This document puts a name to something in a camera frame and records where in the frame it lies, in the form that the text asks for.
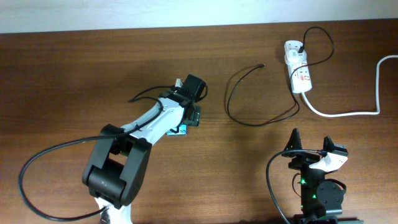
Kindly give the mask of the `blue screen Galaxy smartphone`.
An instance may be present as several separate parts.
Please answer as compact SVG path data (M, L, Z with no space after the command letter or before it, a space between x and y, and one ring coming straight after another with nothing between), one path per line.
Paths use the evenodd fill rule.
M187 125L181 124L178 127L174 127L166 132L168 136L186 136L187 135Z

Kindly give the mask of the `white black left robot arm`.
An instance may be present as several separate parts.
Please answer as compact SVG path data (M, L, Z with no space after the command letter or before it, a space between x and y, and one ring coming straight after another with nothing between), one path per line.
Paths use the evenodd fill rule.
M150 152L165 134L178 135L198 126L197 102L208 93L206 83L188 75L155 99L135 121L102 128L83 172L82 182L99 206L101 223L131 223L131 204L144 181Z

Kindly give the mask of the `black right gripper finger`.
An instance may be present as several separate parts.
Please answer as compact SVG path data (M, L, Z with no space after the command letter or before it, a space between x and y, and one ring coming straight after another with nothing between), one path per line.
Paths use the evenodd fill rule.
M298 128L294 128L287 143L287 150L303 149Z
M326 152L333 152L335 150L335 145L331 140L331 137L326 136L323 140L323 150Z

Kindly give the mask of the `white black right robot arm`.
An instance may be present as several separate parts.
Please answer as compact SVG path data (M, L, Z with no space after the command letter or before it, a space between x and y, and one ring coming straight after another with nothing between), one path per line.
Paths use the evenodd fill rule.
M285 146L284 157L291 158L289 169L299 171L301 215L294 217L295 223L363 223L358 218L342 218L342 203L347 187L326 175L336 172L347 160L347 149L333 143L329 136L323 140L320 152L304 151L300 133L293 129Z

